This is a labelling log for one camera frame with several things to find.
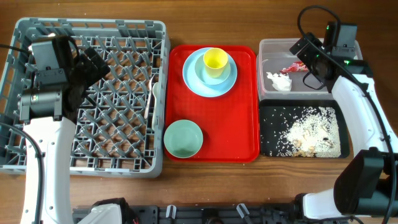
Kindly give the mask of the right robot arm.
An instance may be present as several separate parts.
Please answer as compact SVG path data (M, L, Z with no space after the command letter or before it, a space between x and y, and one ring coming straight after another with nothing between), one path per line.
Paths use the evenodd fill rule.
M308 32L291 48L343 113L354 157L332 189L302 196L303 217L320 222L397 216L397 136L381 108L367 62L355 59L354 24L329 22L324 40Z

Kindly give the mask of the red snack wrapper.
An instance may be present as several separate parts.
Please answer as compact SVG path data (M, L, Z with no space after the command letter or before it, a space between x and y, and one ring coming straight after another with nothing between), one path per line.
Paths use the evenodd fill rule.
M294 62L289 67L280 70L281 73L307 72L307 71L308 71L307 66L301 61Z

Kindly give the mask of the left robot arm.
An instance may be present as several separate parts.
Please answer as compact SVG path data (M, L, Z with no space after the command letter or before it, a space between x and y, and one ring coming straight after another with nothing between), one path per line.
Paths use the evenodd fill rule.
M22 223L73 223L70 155L78 110L90 86L110 69L96 50L80 53L74 39L59 35L32 43L36 71L19 100L27 170Z

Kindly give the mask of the white plastic spoon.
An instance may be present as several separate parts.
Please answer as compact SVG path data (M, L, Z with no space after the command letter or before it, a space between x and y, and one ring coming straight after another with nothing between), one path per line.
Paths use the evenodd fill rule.
M154 110L153 110L153 115L152 115L152 129L153 130L155 130L155 126L156 126L157 98L159 96L159 93L160 93L160 84L158 82L156 82L152 89L152 94L154 97Z

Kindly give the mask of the white tissue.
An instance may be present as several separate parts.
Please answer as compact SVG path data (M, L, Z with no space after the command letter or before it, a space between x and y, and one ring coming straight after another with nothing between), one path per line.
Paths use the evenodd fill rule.
M267 78L272 81L272 87L277 91L291 91L292 80L287 74L267 72Z

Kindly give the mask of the light green bowl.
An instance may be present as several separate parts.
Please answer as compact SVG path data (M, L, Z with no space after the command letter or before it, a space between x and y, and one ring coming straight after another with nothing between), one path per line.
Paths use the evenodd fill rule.
M181 119L165 130L164 145L168 153L179 159L197 154L203 145L203 133L193 121Z

